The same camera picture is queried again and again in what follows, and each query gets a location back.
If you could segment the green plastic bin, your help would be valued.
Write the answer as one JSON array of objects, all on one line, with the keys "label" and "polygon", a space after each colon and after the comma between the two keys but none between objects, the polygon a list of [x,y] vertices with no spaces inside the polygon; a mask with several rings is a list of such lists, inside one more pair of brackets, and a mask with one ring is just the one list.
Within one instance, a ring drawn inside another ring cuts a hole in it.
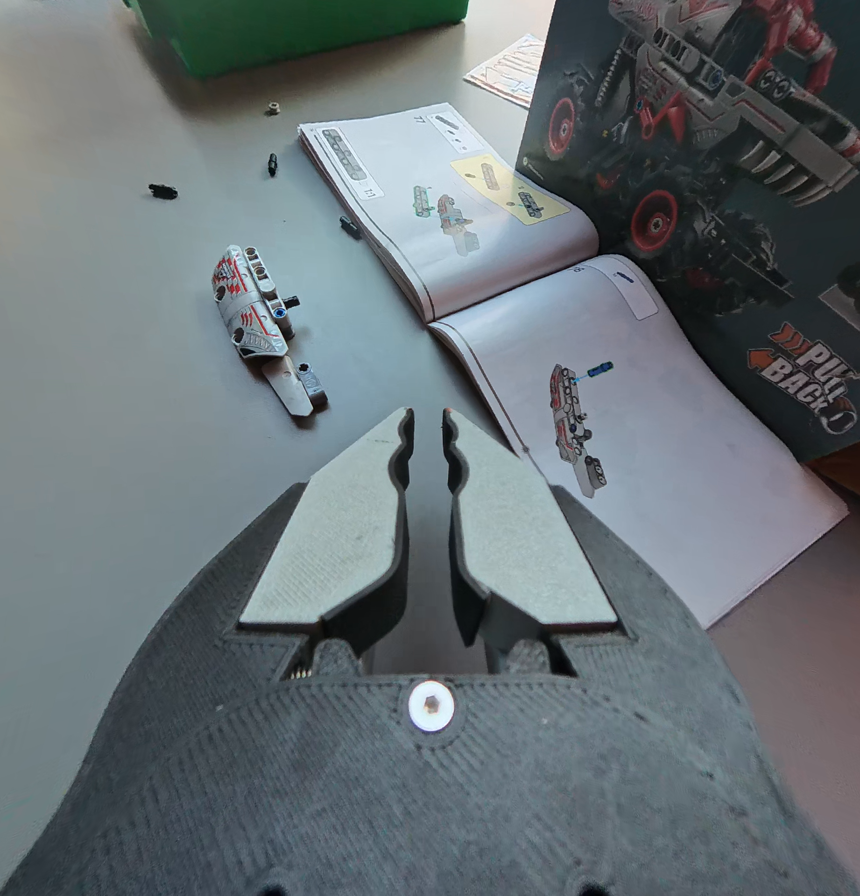
[{"label": "green plastic bin", "polygon": [[125,1],[187,72],[209,78],[452,25],[468,1]]}]

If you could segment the lego truck box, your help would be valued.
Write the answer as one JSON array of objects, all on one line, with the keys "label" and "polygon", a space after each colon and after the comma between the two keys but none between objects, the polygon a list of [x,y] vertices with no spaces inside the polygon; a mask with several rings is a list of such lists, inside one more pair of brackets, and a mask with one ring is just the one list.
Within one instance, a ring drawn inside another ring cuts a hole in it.
[{"label": "lego truck box", "polygon": [[860,444],[860,1],[560,1],[518,169],[812,462]]}]

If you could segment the grey red-printed lego assembly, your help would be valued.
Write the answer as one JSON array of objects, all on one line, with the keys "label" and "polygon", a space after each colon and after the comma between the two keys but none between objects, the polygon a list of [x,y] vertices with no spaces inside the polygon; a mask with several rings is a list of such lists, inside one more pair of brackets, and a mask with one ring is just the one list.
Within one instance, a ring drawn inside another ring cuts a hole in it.
[{"label": "grey red-printed lego assembly", "polygon": [[213,270],[211,287],[241,358],[270,360],[289,352],[295,335],[289,308],[254,247],[229,245]]}]

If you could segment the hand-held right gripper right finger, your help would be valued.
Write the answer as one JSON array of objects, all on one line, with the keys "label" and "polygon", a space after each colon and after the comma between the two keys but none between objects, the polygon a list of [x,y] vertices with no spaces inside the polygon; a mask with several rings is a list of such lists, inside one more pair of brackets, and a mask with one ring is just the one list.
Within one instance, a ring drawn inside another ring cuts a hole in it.
[{"label": "hand-held right gripper right finger", "polygon": [[442,422],[451,491],[451,595],[488,672],[519,642],[619,631],[618,615],[543,476],[453,409]]}]

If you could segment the open instruction booklet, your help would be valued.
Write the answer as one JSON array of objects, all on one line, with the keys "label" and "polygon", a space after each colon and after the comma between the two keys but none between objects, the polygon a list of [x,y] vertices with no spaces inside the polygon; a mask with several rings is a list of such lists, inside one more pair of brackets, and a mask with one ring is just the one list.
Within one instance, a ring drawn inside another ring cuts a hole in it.
[{"label": "open instruction booklet", "polygon": [[303,123],[298,140],[515,454],[705,627],[830,532],[843,499],[713,374],[587,214],[450,104]]}]

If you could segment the sticker sheet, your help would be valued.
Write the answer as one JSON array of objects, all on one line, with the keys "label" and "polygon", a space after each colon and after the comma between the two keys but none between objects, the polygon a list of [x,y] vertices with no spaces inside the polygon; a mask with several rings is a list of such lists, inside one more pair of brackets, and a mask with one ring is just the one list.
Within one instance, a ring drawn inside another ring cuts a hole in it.
[{"label": "sticker sheet", "polygon": [[528,110],[544,48],[544,40],[526,34],[476,65],[463,76],[463,81]]}]

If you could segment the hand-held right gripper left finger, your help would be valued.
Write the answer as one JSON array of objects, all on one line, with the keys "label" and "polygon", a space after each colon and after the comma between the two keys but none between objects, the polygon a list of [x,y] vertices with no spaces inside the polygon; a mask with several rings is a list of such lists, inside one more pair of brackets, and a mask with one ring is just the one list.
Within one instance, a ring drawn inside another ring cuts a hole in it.
[{"label": "hand-held right gripper left finger", "polygon": [[239,629],[338,639],[357,657],[391,632],[407,604],[413,448],[414,411],[400,408],[311,476]]}]

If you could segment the grey lego tooth piece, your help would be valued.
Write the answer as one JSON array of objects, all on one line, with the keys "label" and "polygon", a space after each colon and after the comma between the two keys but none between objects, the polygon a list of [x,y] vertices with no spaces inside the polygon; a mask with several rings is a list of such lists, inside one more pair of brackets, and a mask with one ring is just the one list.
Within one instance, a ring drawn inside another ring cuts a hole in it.
[{"label": "grey lego tooth piece", "polygon": [[312,365],[289,355],[273,358],[261,370],[290,417],[304,419],[328,406],[328,396]]}]

